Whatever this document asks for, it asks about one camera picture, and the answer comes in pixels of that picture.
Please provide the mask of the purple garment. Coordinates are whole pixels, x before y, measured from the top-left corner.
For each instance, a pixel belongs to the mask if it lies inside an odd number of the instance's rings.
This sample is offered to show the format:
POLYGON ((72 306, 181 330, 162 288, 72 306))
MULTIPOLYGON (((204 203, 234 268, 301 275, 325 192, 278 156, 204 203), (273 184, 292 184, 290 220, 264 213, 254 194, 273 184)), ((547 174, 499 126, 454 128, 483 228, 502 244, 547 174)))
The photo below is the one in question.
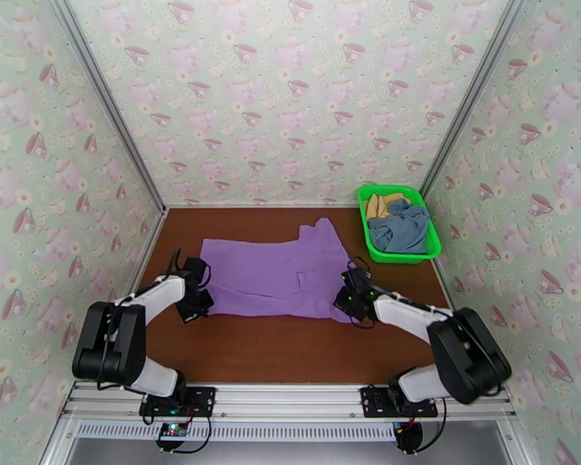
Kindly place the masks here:
POLYGON ((204 239, 200 257, 211 268, 213 315, 350 322, 334 306, 350 258, 327 218, 300 226, 296 240, 282 243, 204 239))

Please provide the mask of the blue ribbed garment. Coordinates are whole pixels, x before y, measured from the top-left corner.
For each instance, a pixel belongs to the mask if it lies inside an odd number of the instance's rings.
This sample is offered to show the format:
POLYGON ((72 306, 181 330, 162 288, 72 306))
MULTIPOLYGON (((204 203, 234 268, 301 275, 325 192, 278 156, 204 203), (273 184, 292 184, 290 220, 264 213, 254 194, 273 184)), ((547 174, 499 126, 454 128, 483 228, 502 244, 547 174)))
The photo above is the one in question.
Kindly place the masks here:
POLYGON ((383 253, 427 253, 426 235, 431 216, 421 205, 404 199, 390 202, 385 216, 367 219, 370 241, 383 253))

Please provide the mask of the tan garment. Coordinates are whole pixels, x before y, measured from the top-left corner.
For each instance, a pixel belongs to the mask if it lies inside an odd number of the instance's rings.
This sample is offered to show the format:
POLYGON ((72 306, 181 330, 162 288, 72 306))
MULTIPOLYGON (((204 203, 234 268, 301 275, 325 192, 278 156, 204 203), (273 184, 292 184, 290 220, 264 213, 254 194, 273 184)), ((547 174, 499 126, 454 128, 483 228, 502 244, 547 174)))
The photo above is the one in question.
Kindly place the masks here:
POLYGON ((393 193, 389 195, 372 194, 370 198, 363 203, 366 218, 386 218, 387 216, 393 215, 393 213, 388 209, 389 205, 398 201, 410 202, 402 193, 393 193))

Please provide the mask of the green plastic laundry basket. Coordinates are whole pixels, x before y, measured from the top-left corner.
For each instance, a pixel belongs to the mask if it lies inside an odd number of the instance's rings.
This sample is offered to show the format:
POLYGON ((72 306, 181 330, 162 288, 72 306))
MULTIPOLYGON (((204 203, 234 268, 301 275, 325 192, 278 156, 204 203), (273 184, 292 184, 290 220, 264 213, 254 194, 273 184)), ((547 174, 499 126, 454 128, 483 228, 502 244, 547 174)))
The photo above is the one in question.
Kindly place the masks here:
POLYGON ((359 210, 363 231, 365 234, 366 247, 370 255, 370 258, 377 263, 383 264, 419 264, 423 260, 435 259, 441 253, 442 245, 437 235, 434 223, 432 221, 432 217, 426 235, 427 253, 423 254, 383 253, 377 250, 371 243, 363 203, 364 201, 368 200, 372 194, 389 195, 393 193, 402 193, 404 197, 410 201, 409 202, 410 204, 421 205, 427 209, 426 204, 420 193, 417 190, 408 186, 368 184, 359 187, 357 190, 359 210))

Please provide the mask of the circuit board with green light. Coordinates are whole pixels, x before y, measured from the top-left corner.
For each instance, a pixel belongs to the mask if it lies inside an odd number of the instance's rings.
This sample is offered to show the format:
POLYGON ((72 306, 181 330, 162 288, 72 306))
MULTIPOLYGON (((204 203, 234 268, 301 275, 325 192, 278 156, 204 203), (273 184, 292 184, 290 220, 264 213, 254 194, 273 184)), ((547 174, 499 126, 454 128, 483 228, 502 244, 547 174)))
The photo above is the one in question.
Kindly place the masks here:
POLYGON ((157 442, 184 442, 189 432, 187 422, 164 422, 158 432, 157 442))

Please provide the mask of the black round power unit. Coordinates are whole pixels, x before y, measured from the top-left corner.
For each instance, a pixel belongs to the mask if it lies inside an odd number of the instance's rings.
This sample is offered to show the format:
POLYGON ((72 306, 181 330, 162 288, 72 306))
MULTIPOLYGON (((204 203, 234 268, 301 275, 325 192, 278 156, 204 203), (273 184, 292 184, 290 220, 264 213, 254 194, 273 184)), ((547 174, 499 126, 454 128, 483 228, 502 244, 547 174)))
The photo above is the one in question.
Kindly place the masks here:
POLYGON ((397 448, 403 454, 415 454, 421 448, 424 438, 421 423, 395 422, 394 438, 397 448))

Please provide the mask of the aluminium side rail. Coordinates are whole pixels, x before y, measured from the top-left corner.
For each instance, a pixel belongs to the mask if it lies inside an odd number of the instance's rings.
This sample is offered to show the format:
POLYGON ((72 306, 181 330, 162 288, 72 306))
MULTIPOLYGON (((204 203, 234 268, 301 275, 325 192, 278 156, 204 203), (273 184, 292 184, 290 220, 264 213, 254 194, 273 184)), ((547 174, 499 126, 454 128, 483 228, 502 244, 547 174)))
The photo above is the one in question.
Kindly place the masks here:
POLYGON ((433 259, 433 260, 431 260, 431 266, 435 272, 435 276, 438 279, 439 285, 442 289, 442 293, 443 293, 445 300, 447 302, 447 306, 449 307, 450 310, 455 310, 456 309, 456 298, 452 294, 452 290, 451 290, 450 285, 448 283, 447 277, 445 276, 445 273, 443 272, 443 269, 441 268, 440 263, 438 262, 437 259, 433 259))
POLYGON ((138 265, 134 270, 134 274, 132 277, 132 288, 138 288, 140 282, 143 279, 146 267, 153 254, 157 240, 160 237, 168 213, 169 209, 165 208, 153 221, 153 225, 151 226, 149 235, 147 236, 146 239, 146 244, 143 246, 142 252, 140 254, 138 265))

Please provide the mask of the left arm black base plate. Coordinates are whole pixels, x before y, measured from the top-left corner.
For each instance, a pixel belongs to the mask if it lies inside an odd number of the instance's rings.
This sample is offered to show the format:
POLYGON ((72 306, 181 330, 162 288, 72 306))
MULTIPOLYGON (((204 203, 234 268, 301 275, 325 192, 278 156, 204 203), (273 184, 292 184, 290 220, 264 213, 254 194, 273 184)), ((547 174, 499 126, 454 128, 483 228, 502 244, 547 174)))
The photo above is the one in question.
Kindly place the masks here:
POLYGON ((207 417, 211 418, 215 405, 214 387, 190 386, 180 384, 169 397, 146 396, 139 407, 143 418, 157 417, 207 417))

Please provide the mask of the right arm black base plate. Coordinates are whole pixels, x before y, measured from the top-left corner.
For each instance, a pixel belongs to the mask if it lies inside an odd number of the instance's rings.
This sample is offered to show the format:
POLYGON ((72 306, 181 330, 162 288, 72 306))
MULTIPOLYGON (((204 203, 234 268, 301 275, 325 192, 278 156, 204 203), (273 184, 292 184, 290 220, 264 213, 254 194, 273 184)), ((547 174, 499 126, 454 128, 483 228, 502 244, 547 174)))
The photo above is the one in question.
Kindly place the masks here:
POLYGON ((408 400, 393 387, 368 385, 359 390, 360 403, 365 418, 437 418, 438 409, 432 399, 419 402, 408 400))

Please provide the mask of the aluminium mounting rail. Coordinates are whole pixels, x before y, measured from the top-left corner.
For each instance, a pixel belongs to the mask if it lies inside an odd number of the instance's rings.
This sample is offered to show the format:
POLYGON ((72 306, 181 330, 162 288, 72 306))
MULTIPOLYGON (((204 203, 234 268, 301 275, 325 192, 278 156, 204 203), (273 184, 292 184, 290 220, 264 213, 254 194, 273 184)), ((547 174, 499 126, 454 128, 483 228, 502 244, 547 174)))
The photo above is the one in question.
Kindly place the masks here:
MULTIPOLYGON (((351 422, 366 421, 359 384, 215 384, 212 418, 216 422, 351 422)), ((89 382, 74 384, 62 417, 139 420, 141 397, 119 389, 98 391, 89 382)), ((462 405, 452 398, 436 400, 439 414, 450 421, 501 421, 517 418, 502 393, 462 405)))

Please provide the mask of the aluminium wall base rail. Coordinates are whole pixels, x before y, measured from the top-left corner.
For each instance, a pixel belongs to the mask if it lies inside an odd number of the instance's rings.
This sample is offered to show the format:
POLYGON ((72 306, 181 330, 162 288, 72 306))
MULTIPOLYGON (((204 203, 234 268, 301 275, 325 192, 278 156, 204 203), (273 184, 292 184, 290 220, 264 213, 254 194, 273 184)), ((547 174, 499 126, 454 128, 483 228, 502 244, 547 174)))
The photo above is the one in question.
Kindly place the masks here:
POLYGON ((251 205, 248 204, 232 204, 232 203, 221 203, 221 204, 165 204, 165 208, 170 211, 174 209, 299 209, 299 208, 325 208, 325 209, 341 209, 341 208, 359 208, 359 203, 357 201, 351 203, 340 203, 340 202, 333 202, 333 203, 315 203, 315 204, 308 204, 308 203, 298 203, 298 204, 281 204, 281 203, 265 203, 265 204, 255 204, 252 203, 251 205))

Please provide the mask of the aluminium frame leg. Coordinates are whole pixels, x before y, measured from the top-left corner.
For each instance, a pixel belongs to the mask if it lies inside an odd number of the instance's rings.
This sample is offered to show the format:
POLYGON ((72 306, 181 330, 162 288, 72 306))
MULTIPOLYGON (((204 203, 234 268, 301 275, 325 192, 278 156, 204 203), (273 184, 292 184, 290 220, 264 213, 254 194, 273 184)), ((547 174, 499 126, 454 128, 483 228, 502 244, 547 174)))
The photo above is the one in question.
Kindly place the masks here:
POLYGON ((39 465, 67 465, 77 439, 78 418, 59 418, 46 445, 39 465))
POLYGON ((504 419, 496 424, 510 465, 541 465, 518 420, 504 419))

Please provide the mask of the aluminium corner post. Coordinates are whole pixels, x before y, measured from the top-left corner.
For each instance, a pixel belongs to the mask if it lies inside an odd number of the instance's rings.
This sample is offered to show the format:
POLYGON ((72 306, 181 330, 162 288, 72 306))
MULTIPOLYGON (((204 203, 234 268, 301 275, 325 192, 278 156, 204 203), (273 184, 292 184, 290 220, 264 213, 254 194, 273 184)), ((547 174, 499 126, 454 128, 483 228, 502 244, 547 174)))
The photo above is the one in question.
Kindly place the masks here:
POLYGON ((516 30, 530 1, 507 0, 507 4, 493 30, 490 41, 475 69, 472 80, 462 97, 444 138, 440 142, 440 146, 428 169, 428 173, 422 181, 420 194, 423 198, 428 197, 437 181, 440 171, 447 164, 457 139, 469 121, 474 107, 480 101, 486 84, 490 80, 501 54, 506 50, 510 37, 513 31, 516 30))
POLYGON ((101 111, 109 120, 112 128, 122 145, 122 148, 127 153, 132 165, 136 169, 143 187, 153 200, 153 204, 161 215, 167 214, 167 205, 153 182, 153 177, 148 170, 143 157, 127 123, 124 119, 119 104, 115 100, 112 90, 106 81, 105 75, 94 55, 91 48, 91 42, 86 37, 77 16, 69 2, 69 0, 47 0, 64 31, 70 48, 74 52, 74 56, 83 67, 84 74, 88 79, 97 100, 100 103, 101 111))

